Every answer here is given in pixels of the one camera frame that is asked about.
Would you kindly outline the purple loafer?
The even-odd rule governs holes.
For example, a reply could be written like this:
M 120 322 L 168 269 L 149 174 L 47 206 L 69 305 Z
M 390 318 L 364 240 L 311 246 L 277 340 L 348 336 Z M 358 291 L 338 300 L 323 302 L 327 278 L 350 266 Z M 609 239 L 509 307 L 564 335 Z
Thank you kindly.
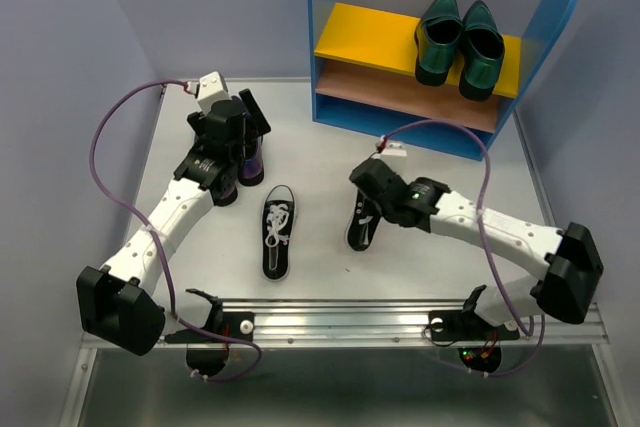
M 262 156 L 262 138 L 255 140 L 250 155 L 239 168 L 238 181 L 241 185 L 252 187 L 259 185 L 264 180 L 264 162 Z
M 238 197 L 235 175 L 221 175 L 211 189 L 211 196 L 216 207 L 226 207 L 234 203 Z

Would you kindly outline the black sneaker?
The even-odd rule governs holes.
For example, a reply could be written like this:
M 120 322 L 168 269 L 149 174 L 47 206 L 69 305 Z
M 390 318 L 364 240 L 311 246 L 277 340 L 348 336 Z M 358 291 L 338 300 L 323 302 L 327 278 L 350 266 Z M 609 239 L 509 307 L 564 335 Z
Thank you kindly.
M 279 281 L 288 275 L 289 248 L 297 214 L 294 191 L 284 184 L 273 187 L 261 216 L 262 271 L 270 281 Z
M 352 214 L 345 231 L 347 245 L 356 252 L 367 250 L 382 216 L 376 205 L 357 191 Z

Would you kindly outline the green loafer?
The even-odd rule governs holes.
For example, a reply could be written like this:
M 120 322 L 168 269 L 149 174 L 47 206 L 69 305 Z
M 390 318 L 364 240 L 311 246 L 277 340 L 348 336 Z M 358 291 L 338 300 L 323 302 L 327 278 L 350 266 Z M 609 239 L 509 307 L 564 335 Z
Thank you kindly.
M 470 6 L 462 23 L 459 50 L 464 65 L 459 91 L 468 100 L 484 102 L 493 94 L 500 77 L 505 57 L 504 39 L 490 9 L 482 0 L 476 0 Z
M 434 0 L 427 8 L 414 31 L 415 77 L 419 83 L 432 87 L 445 83 L 462 29 L 457 0 Z

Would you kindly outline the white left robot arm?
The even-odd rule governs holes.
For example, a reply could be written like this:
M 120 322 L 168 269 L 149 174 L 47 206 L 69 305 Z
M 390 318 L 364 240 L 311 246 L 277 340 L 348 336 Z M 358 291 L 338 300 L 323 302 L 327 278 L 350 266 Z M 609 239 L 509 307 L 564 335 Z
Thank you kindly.
M 195 141 L 150 215 L 102 266 L 85 267 L 76 280 L 82 328 L 138 356 L 160 339 L 168 311 L 152 298 L 168 261 L 190 230 L 213 208 L 232 204 L 240 186 L 264 178 L 262 140 L 271 127 L 248 89 L 230 95 L 198 88 L 199 111 L 187 122 Z

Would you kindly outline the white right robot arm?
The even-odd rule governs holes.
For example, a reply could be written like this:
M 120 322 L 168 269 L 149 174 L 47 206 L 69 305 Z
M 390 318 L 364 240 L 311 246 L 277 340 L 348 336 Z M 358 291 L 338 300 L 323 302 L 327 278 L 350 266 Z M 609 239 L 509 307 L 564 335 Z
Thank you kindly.
M 604 271 L 585 226 L 558 229 L 481 208 L 433 179 L 407 183 L 381 159 L 365 160 L 349 179 L 387 222 L 461 240 L 525 271 L 512 282 L 476 287 L 458 311 L 436 312 L 435 340 L 484 340 L 508 322 L 537 315 L 585 321 Z

